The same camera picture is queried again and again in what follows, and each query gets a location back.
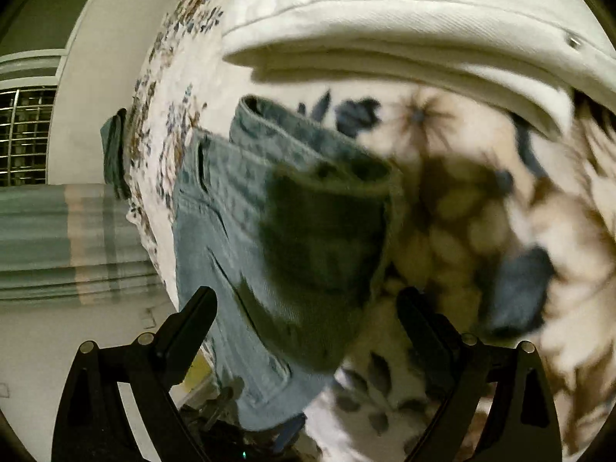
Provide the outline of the grey folded cloth bedside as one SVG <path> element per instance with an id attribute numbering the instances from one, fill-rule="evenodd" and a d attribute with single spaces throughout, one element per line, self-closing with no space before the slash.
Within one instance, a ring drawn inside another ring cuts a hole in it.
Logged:
<path id="1" fill-rule="evenodd" d="M 100 128 L 103 152 L 103 179 L 114 189 L 117 199 L 127 200 L 131 193 L 124 178 L 124 124 L 126 110 L 120 109 Z"/>

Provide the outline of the blue denim ripped shorts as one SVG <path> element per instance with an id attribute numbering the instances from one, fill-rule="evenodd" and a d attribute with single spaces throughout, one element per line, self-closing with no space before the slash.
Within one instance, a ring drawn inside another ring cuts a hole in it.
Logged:
<path id="1" fill-rule="evenodd" d="M 207 346 L 241 428 L 302 414 L 332 382 L 376 297 L 400 176 L 336 131 L 268 99 L 229 133 L 195 131 L 173 190 L 176 291 L 212 288 Z"/>

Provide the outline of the green striped curtain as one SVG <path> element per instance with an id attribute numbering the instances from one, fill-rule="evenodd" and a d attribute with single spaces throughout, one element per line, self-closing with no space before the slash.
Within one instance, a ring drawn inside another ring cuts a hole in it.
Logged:
<path id="1" fill-rule="evenodd" d="M 1 190 L 1 306 L 94 306 L 165 295 L 108 185 Z"/>

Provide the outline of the folded white pants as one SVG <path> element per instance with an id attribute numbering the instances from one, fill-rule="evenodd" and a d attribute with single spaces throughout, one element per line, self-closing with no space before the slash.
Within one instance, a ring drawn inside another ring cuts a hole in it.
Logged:
<path id="1" fill-rule="evenodd" d="M 585 0 L 231 0 L 223 57 L 421 79 L 568 131 L 572 95 L 615 104 L 615 48 Z"/>

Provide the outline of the floral bed blanket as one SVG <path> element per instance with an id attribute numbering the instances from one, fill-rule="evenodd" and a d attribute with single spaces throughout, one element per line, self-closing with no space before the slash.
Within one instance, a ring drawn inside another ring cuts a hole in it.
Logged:
<path id="1" fill-rule="evenodd" d="M 173 190 L 195 131 L 226 136 L 256 96 L 350 138 L 399 173 L 398 222 L 376 297 L 302 414 L 307 461 L 401 461 L 437 412 L 397 316 L 412 287 L 459 334 L 534 345 L 576 461 L 615 405 L 615 104 L 572 95 L 568 131 L 433 82 L 223 57 L 231 0 L 179 0 L 127 121 L 132 222 L 177 308 Z"/>

